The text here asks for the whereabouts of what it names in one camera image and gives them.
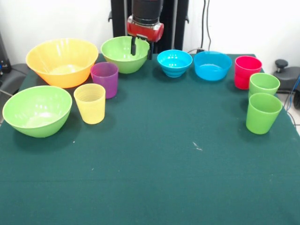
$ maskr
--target green cup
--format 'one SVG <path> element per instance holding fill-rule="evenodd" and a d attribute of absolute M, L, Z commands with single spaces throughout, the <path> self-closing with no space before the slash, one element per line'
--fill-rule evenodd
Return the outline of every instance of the green cup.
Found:
<path fill-rule="evenodd" d="M 282 109 L 281 101 L 274 95 L 256 93 L 249 98 L 246 127 L 257 135 L 266 134 Z"/>
<path fill-rule="evenodd" d="M 248 97 L 256 93 L 268 93 L 270 95 L 275 95 L 279 86 L 280 81 L 271 74 L 253 74 L 250 77 Z"/>

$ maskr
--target blue bowl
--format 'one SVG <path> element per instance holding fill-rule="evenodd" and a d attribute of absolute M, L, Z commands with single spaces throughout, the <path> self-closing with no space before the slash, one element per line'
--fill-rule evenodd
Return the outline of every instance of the blue bowl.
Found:
<path fill-rule="evenodd" d="M 157 56 L 157 60 L 168 77 L 180 77 L 190 67 L 193 58 L 180 50 L 167 50 Z"/>
<path fill-rule="evenodd" d="M 207 81 L 218 81 L 226 76 L 233 62 L 220 52 L 200 52 L 195 55 L 194 64 L 198 77 Z"/>

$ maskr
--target cable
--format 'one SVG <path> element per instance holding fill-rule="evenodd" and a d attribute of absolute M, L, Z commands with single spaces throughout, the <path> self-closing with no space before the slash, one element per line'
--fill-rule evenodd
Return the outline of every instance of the cable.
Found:
<path fill-rule="evenodd" d="M 294 127 L 296 127 L 296 121 L 295 121 L 294 117 L 293 117 L 289 112 L 287 112 L 287 114 L 289 114 L 289 116 L 290 116 L 291 119 L 292 119 L 292 122 L 293 122 Z"/>
<path fill-rule="evenodd" d="M 12 94 L 10 94 L 10 93 L 8 93 L 8 92 L 6 92 L 6 91 L 4 91 L 4 90 L 1 90 L 1 89 L 0 89 L 0 92 L 2 92 L 3 94 L 6 94 L 6 95 L 8 95 L 8 96 L 10 96 L 10 97 L 12 97 L 12 96 L 13 96 Z"/>
<path fill-rule="evenodd" d="M 194 49 L 188 51 L 188 53 L 191 53 L 192 51 L 195 51 L 195 50 L 198 50 L 198 48 L 194 48 Z"/>
<path fill-rule="evenodd" d="M 206 30 L 207 30 L 207 35 L 208 38 L 210 40 L 210 44 L 211 44 L 211 38 L 210 38 L 210 31 L 208 29 L 208 9 L 210 7 L 210 0 L 207 1 L 207 9 L 206 9 Z"/>
<path fill-rule="evenodd" d="M 21 74 L 27 75 L 26 73 L 22 72 L 21 70 L 15 69 L 15 68 L 11 68 L 12 70 L 18 71 Z"/>
<path fill-rule="evenodd" d="M 297 80 L 297 82 L 296 82 L 296 84 L 294 85 L 294 87 L 293 87 L 293 90 L 292 90 L 292 92 L 294 92 L 295 91 L 295 89 L 298 87 L 298 85 L 299 85 L 299 82 L 300 82 L 300 75 L 299 75 L 299 77 L 298 77 L 298 80 Z M 289 110 L 290 108 L 291 108 L 291 106 L 292 106 L 292 92 L 291 92 L 291 96 L 290 96 L 290 102 L 289 102 L 289 104 L 287 105 L 287 110 Z"/>
<path fill-rule="evenodd" d="M 286 103 L 287 103 L 287 108 L 286 108 L 287 111 L 288 111 L 288 110 L 291 108 L 291 106 L 292 106 L 292 95 L 293 95 L 293 92 L 295 91 L 295 89 L 297 88 L 297 86 L 299 85 L 299 83 L 300 83 L 300 75 L 298 76 L 298 79 L 297 79 L 295 85 L 293 86 L 292 90 L 289 92 L 288 96 L 287 96 L 286 99 L 285 99 L 284 108 L 285 108 Z"/>
<path fill-rule="evenodd" d="M 203 11 L 202 11 L 202 39 L 201 39 L 201 48 L 203 48 L 204 40 L 204 14 L 205 14 L 206 0 L 204 0 Z"/>

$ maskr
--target bowl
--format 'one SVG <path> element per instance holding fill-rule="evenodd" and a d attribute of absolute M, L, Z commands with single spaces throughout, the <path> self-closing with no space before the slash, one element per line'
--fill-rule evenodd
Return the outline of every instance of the bowl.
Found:
<path fill-rule="evenodd" d="M 3 107 L 3 118 L 13 128 L 31 137 L 48 137 L 65 124 L 72 97 L 55 86 L 36 86 L 12 96 Z"/>
<path fill-rule="evenodd" d="M 157 56 L 163 72 L 172 78 L 180 77 L 193 62 L 190 54 L 180 50 L 167 50 Z"/>
<path fill-rule="evenodd" d="M 139 38 L 135 40 L 136 54 L 132 55 L 131 37 L 122 36 L 114 37 L 101 46 L 101 53 L 108 62 L 117 65 L 119 72 L 123 74 L 131 74 L 138 71 L 147 60 L 148 50 L 150 48 L 147 41 Z"/>
<path fill-rule="evenodd" d="M 49 85 L 72 88 L 88 79 L 98 56 L 94 44 L 62 38 L 35 46 L 27 54 L 26 63 Z"/>
<path fill-rule="evenodd" d="M 200 52 L 194 57 L 195 72 L 207 81 L 223 79 L 232 65 L 232 60 L 220 52 Z"/>

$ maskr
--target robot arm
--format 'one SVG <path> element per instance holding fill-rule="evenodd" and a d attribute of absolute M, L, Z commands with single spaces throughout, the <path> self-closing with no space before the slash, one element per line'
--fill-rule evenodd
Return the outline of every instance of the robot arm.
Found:
<path fill-rule="evenodd" d="M 164 25 L 159 22 L 163 0 L 132 0 L 132 15 L 127 21 L 128 34 L 132 36 L 131 54 L 135 55 L 135 39 L 150 43 L 148 59 L 152 58 L 153 43 L 161 39 Z"/>

